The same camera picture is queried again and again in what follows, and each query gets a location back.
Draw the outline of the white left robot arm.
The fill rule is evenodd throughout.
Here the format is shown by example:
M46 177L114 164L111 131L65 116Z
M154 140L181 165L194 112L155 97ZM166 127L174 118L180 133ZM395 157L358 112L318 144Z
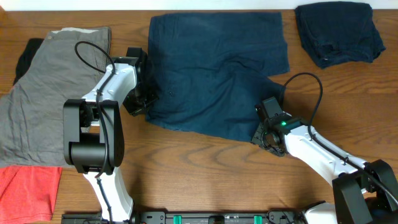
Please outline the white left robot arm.
M66 222L138 222L120 170L125 151L120 110L132 116L146 114L157 99L147 84L146 68L146 55L114 58L92 90L65 102L65 160L90 183L101 205L96 218L71 217Z

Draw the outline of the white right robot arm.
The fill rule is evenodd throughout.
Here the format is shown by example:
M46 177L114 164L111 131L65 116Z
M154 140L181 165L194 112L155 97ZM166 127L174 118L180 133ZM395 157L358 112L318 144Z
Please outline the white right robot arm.
M252 143L300 159L331 185L334 202L311 205L296 223L397 223L397 179L387 162L355 157L287 114L262 117Z

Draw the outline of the dark teal blue shorts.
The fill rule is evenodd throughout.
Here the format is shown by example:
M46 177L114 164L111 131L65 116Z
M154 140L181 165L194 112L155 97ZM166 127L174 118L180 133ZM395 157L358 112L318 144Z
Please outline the dark teal blue shorts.
M155 16L148 50L158 94L148 122L235 141L252 139L255 106L282 88L271 76L290 70L279 12Z

